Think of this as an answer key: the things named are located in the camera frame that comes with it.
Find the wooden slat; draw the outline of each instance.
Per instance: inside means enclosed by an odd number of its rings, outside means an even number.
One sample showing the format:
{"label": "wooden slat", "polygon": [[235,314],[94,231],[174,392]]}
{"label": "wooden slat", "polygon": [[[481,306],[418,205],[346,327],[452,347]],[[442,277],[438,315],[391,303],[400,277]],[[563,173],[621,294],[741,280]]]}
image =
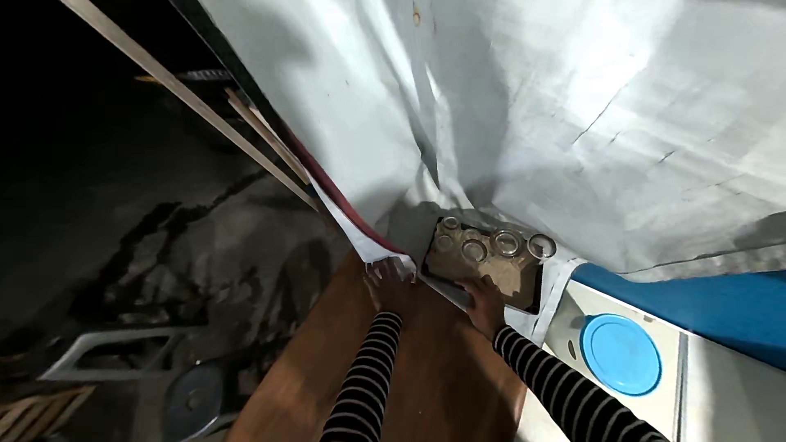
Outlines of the wooden slat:
{"label": "wooden slat", "polygon": [[289,149],[279,140],[278,136],[257,118],[257,115],[240,100],[234,90],[226,88],[226,94],[230,96],[230,105],[232,105],[232,108],[235,109],[235,111],[243,117],[243,120],[245,120],[249,126],[253,127],[256,133],[273,148],[278,156],[280,156],[292,171],[298,175],[303,183],[308,184],[309,180],[306,169],[300,161],[292,155],[292,152],[289,152]]}
{"label": "wooden slat", "polygon": [[265,168],[273,176],[278,178],[285,186],[294,192],[300,199],[306,202],[314,210],[318,206],[308,194],[301,189],[297,183],[292,181],[281,169],[276,167],[260,151],[258,151],[248,140],[243,138],[235,129],[230,126],[221,116],[197,97],[180,80],[175,78],[161,63],[152,57],[144,48],[139,46],[131,37],[120,29],[115,22],[101,12],[90,0],[61,0],[68,8],[82,17],[90,26],[101,33],[109,42],[122,50],[131,60],[139,64],[144,70],[155,77],[161,84],[169,89],[178,98],[183,100],[191,109],[200,114],[207,122],[212,124],[230,141],[234,142],[259,165]]}
{"label": "wooden slat", "polygon": [[61,412],[68,403],[73,399],[73,396],[60,396],[52,400],[50,405],[41,414],[41,417],[35,421],[30,429],[24,432],[24,435],[19,439],[19,442],[31,442],[36,437],[40,436],[46,429],[48,429],[52,422],[61,415]]}
{"label": "wooden slat", "polygon": [[24,430],[26,430],[35,421],[35,419],[38,418],[41,413],[43,413],[49,404],[49,402],[42,401],[31,405],[28,409],[28,412],[11,426],[11,430],[1,439],[1,441],[15,442],[17,439],[19,439],[19,437],[22,436]]}
{"label": "wooden slat", "polygon": [[[318,440],[374,316],[352,253],[246,404],[228,442]],[[503,440],[526,389],[467,316],[426,285],[405,317],[382,441]]]}
{"label": "wooden slat", "polygon": [[79,394],[74,400],[63,410],[60,416],[54,423],[43,433],[43,436],[52,436],[58,429],[68,421],[74,412],[82,406],[82,403],[87,400],[90,394],[95,390],[95,387],[82,387],[79,389]]}
{"label": "wooden slat", "polygon": [[6,434],[11,425],[27,410],[32,404],[38,400],[37,397],[30,397],[27,399],[19,400],[8,405],[4,405],[0,410],[6,413],[0,418],[0,437]]}

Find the blue circular lid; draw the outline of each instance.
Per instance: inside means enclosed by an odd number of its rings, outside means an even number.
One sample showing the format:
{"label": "blue circular lid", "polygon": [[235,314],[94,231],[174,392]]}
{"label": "blue circular lid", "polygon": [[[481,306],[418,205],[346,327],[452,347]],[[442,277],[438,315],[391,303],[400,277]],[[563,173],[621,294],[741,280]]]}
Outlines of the blue circular lid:
{"label": "blue circular lid", "polygon": [[641,396],[660,382],[658,348],[634,321],[611,314],[588,318],[580,341],[587,366],[610,389]]}

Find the brown wooden surface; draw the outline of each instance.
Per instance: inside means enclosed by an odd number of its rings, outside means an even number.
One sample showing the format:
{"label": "brown wooden surface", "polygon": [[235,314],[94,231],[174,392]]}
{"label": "brown wooden surface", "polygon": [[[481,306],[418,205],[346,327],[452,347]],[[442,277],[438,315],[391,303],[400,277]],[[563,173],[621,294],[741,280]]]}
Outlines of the brown wooden surface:
{"label": "brown wooden surface", "polygon": [[[318,440],[375,314],[351,253],[246,404],[228,442]],[[512,440],[524,384],[425,284],[404,318],[382,440]]]}

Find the striped sleeve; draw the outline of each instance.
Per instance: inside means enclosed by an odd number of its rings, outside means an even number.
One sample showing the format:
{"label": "striped sleeve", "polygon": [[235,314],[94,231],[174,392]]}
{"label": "striped sleeve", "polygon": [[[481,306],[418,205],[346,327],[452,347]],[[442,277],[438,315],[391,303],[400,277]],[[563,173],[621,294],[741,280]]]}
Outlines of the striped sleeve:
{"label": "striped sleeve", "polygon": [[321,441],[379,441],[401,326],[401,316],[390,311],[382,311],[371,322]]}
{"label": "striped sleeve", "polygon": [[618,400],[511,326],[501,328],[492,344],[571,442],[666,440]]}

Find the white tarp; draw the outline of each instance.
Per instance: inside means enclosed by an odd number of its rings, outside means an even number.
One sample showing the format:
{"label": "white tarp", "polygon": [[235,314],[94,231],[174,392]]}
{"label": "white tarp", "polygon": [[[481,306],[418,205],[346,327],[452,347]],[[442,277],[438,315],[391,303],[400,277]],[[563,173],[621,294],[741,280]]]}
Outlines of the white tarp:
{"label": "white tarp", "polygon": [[638,281],[786,268],[786,2],[201,0],[361,217]]}

